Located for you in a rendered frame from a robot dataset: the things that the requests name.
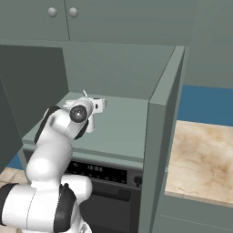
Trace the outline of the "light grey open cabinet door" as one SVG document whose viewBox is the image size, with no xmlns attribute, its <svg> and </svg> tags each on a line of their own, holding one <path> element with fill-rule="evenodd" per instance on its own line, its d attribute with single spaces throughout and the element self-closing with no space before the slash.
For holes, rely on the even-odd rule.
<svg viewBox="0 0 233 233">
<path fill-rule="evenodd" d="M 184 54 L 185 47 L 175 47 L 148 102 L 138 233 L 152 233 L 167 154 L 174 134 Z"/>
</svg>

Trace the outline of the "grey base cabinet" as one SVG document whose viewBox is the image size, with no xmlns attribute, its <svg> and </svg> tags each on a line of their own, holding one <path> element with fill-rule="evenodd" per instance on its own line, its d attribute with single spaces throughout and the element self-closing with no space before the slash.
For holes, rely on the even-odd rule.
<svg viewBox="0 0 233 233">
<path fill-rule="evenodd" d="M 165 191 L 152 233 L 233 233 L 233 204 Z"/>
</svg>

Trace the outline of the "black oven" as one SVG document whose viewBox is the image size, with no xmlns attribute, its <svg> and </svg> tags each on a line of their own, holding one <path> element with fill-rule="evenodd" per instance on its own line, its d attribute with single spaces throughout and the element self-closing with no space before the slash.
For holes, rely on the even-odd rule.
<svg viewBox="0 0 233 233">
<path fill-rule="evenodd" d="M 80 210 L 93 233 L 137 233 L 142 184 L 137 187 L 134 177 L 142 177 L 142 167 L 75 152 L 66 173 L 92 181 L 92 195 Z"/>
</svg>

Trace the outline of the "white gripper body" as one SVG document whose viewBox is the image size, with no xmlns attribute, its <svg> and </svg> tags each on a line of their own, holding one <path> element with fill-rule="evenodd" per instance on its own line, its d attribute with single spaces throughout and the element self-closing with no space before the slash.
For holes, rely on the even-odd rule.
<svg viewBox="0 0 233 233">
<path fill-rule="evenodd" d="M 88 126 L 86 128 L 87 133 L 92 133 L 95 131 L 95 118 L 94 115 L 91 115 L 90 118 L 88 119 Z"/>
</svg>

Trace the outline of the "dark grey open cabinet door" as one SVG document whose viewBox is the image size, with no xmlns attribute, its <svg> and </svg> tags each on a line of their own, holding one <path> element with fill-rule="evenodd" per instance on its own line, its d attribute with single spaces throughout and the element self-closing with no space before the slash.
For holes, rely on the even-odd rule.
<svg viewBox="0 0 233 233">
<path fill-rule="evenodd" d="M 0 45 L 0 172 L 25 168 L 23 137 L 67 92 L 60 48 Z"/>
</svg>

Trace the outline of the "grey open cabinet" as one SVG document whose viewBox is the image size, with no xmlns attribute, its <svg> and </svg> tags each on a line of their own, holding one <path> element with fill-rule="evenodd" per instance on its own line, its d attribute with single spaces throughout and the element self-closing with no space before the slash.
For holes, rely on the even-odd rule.
<svg viewBox="0 0 233 233">
<path fill-rule="evenodd" d="M 141 167 L 144 160 L 147 112 L 152 96 L 177 61 L 175 46 L 78 43 L 69 60 L 75 76 L 65 91 L 39 94 L 42 108 L 63 105 L 86 91 L 104 98 L 106 110 L 95 115 L 96 130 L 72 143 L 75 158 Z"/>
</svg>

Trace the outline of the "wide grey cabinet door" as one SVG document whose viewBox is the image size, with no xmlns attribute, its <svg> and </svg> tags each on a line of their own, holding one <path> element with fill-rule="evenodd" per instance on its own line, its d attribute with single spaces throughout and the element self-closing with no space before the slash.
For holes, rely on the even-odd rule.
<svg viewBox="0 0 233 233">
<path fill-rule="evenodd" d="M 64 0 L 70 39 L 139 45 L 190 44 L 198 0 Z M 69 15 L 76 8 L 76 18 Z"/>
</svg>

